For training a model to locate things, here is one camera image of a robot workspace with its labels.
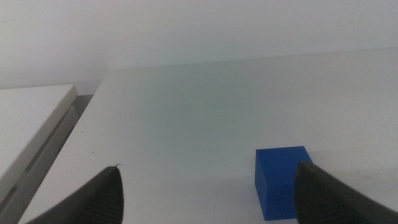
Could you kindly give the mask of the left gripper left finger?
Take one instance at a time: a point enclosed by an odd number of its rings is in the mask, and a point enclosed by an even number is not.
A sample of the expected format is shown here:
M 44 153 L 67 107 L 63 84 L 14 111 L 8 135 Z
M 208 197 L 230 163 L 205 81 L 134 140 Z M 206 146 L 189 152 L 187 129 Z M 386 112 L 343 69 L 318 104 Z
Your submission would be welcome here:
M 109 166 L 28 224 L 121 224 L 123 216 L 121 173 Z

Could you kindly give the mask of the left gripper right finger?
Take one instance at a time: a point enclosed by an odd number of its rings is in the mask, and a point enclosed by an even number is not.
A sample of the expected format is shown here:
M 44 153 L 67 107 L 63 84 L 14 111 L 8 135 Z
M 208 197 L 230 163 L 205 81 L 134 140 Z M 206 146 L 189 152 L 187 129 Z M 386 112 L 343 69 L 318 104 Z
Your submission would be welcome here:
M 299 223 L 397 224 L 397 212 L 309 161 L 297 164 L 294 209 Z

